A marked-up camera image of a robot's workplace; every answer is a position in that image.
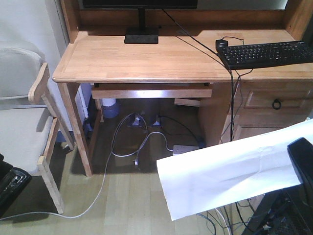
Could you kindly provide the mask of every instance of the wall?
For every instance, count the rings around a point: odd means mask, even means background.
[[[33,43],[45,54],[52,75],[68,44],[65,25],[60,21],[63,15],[59,3],[55,0],[0,0],[0,2],[0,40]],[[56,83],[50,79],[48,87],[71,130]],[[76,100],[80,103],[78,108],[83,120],[81,98],[77,97]]]
[[[283,10],[287,0],[198,0],[203,10]]]

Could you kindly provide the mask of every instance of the white paper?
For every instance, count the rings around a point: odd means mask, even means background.
[[[313,119],[157,160],[172,220],[300,184],[287,152],[300,137],[313,143]]]

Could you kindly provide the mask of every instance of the monitor base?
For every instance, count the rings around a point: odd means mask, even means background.
[[[158,44],[158,28],[128,28],[125,44]]]

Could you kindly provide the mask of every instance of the desktop surface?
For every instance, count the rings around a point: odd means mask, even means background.
[[[220,62],[219,58],[190,37],[182,35],[177,27],[162,28],[159,44],[156,45],[124,44],[124,36],[120,36],[118,31],[116,27],[105,28],[102,36],[89,35],[86,31],[79,32],[75,43],[67,47],[53,74],[53,80],[61,83],[230,81],[226,69],[214,60]],[[201,30],[193,28],[190,33],[197,34],[196,39],[213,50],[215,40],[225,36],[243,38],[246,44],[293,40],[285,30],[273,29]],[[241,41],[233,38],[229,38],[228,42],[229,45],[242,44]],[[297,64],[257,69],[243,76],[242,79],[305,80],[311,79],[312,73],[313,63]]]

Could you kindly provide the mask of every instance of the monitor stand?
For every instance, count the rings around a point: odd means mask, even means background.
[[[145,9],[138,8],[139,27],[127,28],[124,43],[158,44],[158,28],[145,26]]]

